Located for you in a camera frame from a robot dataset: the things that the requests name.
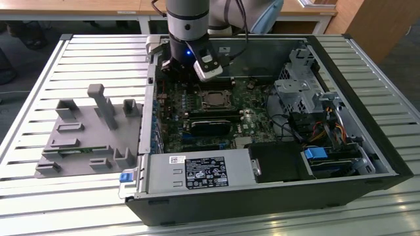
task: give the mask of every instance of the black cable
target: black cable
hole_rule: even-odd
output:
[[[292,135],[293,135],[293,137],[296,137],[297,139],[298,139],[298,141],[301,142],[301,143],[305,143],[305,139],[301,137],[301,135],[293,130],[293,129],[288,129],[288,128],[285,128],[284,127],[284,125],[285,124],[278,124],[274,120],[273,120],[273,117],[277,117],[277,116],[281,116],[281,117],[284,117],[284,118],[289,118],[289,116],[288,115],[285,115],[285,114],[274,114],[274,115],[269,115],[269,113],[268,113],[268,98],[269,98],[269,95],[270,95],[270,91],[272,91],[272,89],[273,89],[273,87],[274,87],[274,85],[272,85],[270,87],[269,87],[269,90],[268,90],[268,93],[266,93],[266,98],[265,98],[265,114],[266,114],[266,117],[270,119],[270,121],[273,122],[273,124],[276,125],[276,126],[278,126],[281,129],[284,129],[285,131],[288,131]]]
[[[237,54],[230,56],[230,61],[233,61],[234,58],[237,58],[244,53],[244,51],[248,48],[248,42],[249,42],[249,39],[248,39],[246,12],[245,12],[245,8],[244,8],[244,3],[242,3],[242,0],[234,0],[234,2],[236,2],[237,8],[238,8],[238,12],[241,14],[242,21],[244,21],[242,30],[245,30],[245,46],[244,46],[242,50]]]
[[[166,14],[158,10],[158,8],[156,7],[154,3],[157,2],[158,0],[152,0],[152,8],[154,9],[154,11],[162,16],[162,17],[166,17]]]
[[[282,124],[281,135],[280,135],[280,136],[276,136],[277,138],[280,138],[280,142],[282,141],[282,138],[285,138],[285,137],[290,137],[290,138],[294,137],[293,135],[284,135],[284,125],[286,125],[286,124],[289,124],[289,123],[285,122],[285,123]]]

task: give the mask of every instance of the blue tab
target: blue tab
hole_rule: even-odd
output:
[[[322,147],[309,147],[304,151],[304,154],[306,156],[306,159],[328,158],[328,155]]]
[[[120,183],[132,182],[132,173],[121,173],[120,174]]]

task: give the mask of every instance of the warning sticker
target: warning sticker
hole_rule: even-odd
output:
[[[188,189],[229,186],[224,157],[186,159],[185,182]]]
[[[185,156],[170,156],[169,164],[180,164],[185,162]]]

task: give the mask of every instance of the floor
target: floor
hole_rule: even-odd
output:
[[[17,78],[6,85],[0,86],[0,142],[13,123],[28,92],[38,78],[49,55],[64,33],[74,34],[132,34],[140,33],[136,22],[129,22],[128,29],[117,28],[114,22],[98,22],[100,27],[82,22],[52,22],[50,29],[45,30],[49,45],[38,51],[25,48],[17,38],[6,32],[0,33],[0,48],[17,70]],[[420,20],[412,26],[409,34],[400,40],[388,57],[378,65],[416,108],[420,108]],[[1,94],[6,91],[22,91]]]

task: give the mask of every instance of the metal grated table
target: metal grated table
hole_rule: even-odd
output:
[[[93,82],[104,85],[113,104],[126,98],[141,103],[144,98],[146,36],[74,35],[60,40],[0,146],[0,235],[346,236],[420,231],[420,114],[352,40],[340,35],[317,38],[406,161],[412,179],[342,207],[148,227],[118,198],[118,174],[32,178],[57,118],[57,99],[93,105],[85,93]]]

